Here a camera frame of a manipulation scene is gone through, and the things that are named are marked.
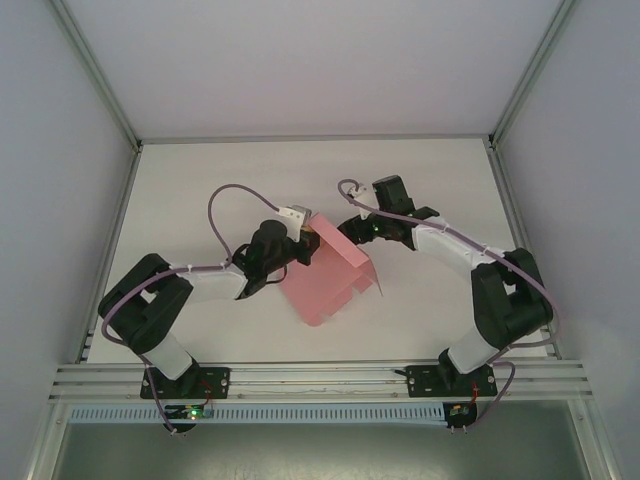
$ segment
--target pink cardboard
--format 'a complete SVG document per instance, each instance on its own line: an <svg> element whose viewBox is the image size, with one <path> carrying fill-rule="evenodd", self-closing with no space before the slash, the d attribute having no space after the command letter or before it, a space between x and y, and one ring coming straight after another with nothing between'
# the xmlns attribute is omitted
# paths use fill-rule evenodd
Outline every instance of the pink cardboard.
<svg viewBox="0 0 640 480"><path fill-rule="evenodd" d="M315 215L309 226L320 235L320 248L310 266L289 264L280 289L302 320L315 327L346 305L353 298L354 288L362 293L377 284L378 277L368 255L324 216Z"/></svg>

